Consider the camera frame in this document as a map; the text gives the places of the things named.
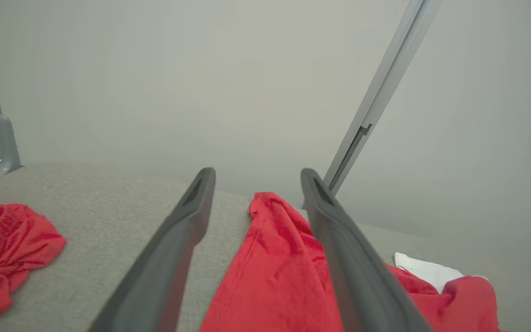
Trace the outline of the red Bulls basketball jersey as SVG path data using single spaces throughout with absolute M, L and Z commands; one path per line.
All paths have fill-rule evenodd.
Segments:
M 200 332 L 343 332 L 322 245 L 307 220 L 272 192 L 258 192 L 251 225 Z M 388 266 L 434 332 L 500 332 L 496 293 L 483 277 L 442 290 Z

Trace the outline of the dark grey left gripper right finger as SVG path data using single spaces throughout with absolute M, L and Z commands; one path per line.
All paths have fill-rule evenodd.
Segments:
M 301 171 L 304 209 L 330 270 L 344 332 L 433 332 L 318 173 Z

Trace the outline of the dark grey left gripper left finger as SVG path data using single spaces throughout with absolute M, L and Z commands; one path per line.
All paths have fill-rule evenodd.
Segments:
M 216 172 L 201 169 L 88 332 L 175 332 L 194 248 L 208 229 Z

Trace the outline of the red Bulls basketball shorts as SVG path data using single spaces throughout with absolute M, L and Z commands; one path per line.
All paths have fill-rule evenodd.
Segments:
M 43 215 L 27 205 L 0 203 L 0 314 L 32 270 L 46 267 L 67 241 Z

